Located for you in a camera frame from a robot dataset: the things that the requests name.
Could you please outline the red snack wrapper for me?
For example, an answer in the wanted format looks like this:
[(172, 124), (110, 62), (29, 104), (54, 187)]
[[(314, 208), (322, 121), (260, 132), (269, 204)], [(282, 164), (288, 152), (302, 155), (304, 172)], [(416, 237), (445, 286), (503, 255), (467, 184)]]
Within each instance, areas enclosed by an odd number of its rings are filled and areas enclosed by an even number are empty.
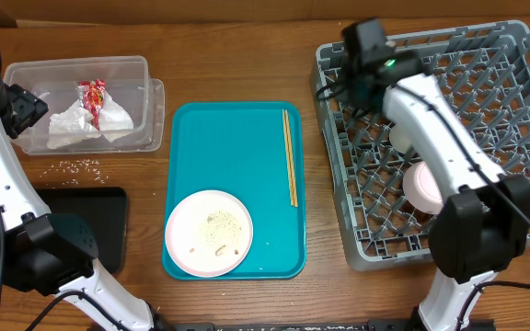
[(93, 116), (90, 123), (97, 130), (99, 129), (99, 114), (104, 105), (105, 92), (106, 83), (104, 80), (80, 81), (77, 84), (80, 103)]

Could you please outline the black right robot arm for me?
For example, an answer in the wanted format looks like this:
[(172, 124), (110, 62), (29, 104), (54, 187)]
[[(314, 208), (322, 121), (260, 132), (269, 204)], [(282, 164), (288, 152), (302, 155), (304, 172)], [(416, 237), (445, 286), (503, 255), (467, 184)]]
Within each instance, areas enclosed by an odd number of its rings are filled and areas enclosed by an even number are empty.
[(396, 329), (491, 330), (471, 311), (530, 233), (527, 27), (387, 36), (370, 18), (317, 50), (311, 86), (349, 265), (436, 265)]

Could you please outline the wooden chopstick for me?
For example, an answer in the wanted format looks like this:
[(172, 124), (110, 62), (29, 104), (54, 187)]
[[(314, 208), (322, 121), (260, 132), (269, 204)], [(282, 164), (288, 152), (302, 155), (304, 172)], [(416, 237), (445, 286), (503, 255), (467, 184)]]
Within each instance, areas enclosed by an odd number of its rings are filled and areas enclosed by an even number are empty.
[(291, 126), (289, 121), (289, 113), (287, 110), (287, 122), (288, 122), (288, 138), (289, 138), (289, 144), (290, 144), (290, 158), (292, 162), (292, 173), (293, 173), (293, 185), (294, 185), (294, 205), (297, 208), (298, 207), (298, 197), (297, 197), (297, 186), (296, 186), (296, 178), (295, 178), (295, 167), (294, 167), (294, 153), (293, 153), (293, 141), (292, 141), (292, 133), (291, 133)]
[(284, 138), (284, 149), (285, 149), (285, 158), (287, 165), (287, 176), (288, 176), (288, 185), (289, 185), (289, 194), (290, 194), (290, 204), (294, 207), (294, 185), (293, 185), (293, 173), (292, 173), (292, 162), (290, 158), (290, 144), (288, 138), (288, 122), (287, 122), (287, 110), (282, 110), (282, 127), (283, 127), (283, 138)]

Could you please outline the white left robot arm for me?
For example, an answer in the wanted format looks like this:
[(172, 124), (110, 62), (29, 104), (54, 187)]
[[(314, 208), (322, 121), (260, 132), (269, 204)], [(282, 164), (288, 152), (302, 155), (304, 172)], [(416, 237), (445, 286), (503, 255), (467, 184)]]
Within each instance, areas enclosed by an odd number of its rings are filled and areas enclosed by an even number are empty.
[(45, 102), (1, 75), (0, 52), (0, 326), (2, 289), (37, 291), (52, 301), (29, 325), (34, 329), (67, 301), (104, 330), (168, 330), (148, 302), (103, 267), (90, 226), (80, 217), (53, 213), (29, 182), (10, 141), (48, 110)]

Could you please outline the small pink plate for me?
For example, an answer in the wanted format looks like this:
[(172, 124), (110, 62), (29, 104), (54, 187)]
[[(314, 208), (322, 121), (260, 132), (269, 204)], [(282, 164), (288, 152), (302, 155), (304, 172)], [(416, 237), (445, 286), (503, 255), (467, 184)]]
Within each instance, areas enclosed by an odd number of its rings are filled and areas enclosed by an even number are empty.
[(418, 211), (436, 215), (443, 208), (441, 192), (425, 162), (418, 162), (406, 171), (402, 188), (408, 202)]

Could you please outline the white cup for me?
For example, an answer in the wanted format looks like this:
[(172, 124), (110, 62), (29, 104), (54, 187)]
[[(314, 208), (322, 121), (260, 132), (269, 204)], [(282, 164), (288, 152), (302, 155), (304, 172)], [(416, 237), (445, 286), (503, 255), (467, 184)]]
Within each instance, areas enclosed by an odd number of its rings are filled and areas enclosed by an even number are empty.
[(392, 147), (400, 154), (405, 154), (412, 147), (409, 137), (402, 131), (399, 125), (391, 128), (389, 141)]

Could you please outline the large pink plate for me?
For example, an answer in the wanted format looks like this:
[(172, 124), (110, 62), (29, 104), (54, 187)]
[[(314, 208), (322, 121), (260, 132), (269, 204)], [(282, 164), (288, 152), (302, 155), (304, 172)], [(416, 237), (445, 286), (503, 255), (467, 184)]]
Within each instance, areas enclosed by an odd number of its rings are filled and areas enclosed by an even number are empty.
[(221, 190), (202, 190), (183, 199), (168, 216), (165, 247), (184, 272), (215, 278), (243, 262), (253, 234), (251, 216), (238, 198)]

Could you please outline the white napkin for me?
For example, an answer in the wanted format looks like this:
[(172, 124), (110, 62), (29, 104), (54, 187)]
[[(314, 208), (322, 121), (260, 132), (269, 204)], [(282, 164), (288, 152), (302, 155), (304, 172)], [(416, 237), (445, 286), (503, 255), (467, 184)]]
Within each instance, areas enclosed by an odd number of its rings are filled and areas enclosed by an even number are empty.
[(52, 114), (47, 147), (58, 149), (86, 139), (98, 138), (100, 134), (90, 123), (92, 119), (93, 115), (79, 101), (64, 112)]
[(133, 120), (129, 113), (106, 92), (99, 114), (99, 130), (110, 143), (132, 132)]

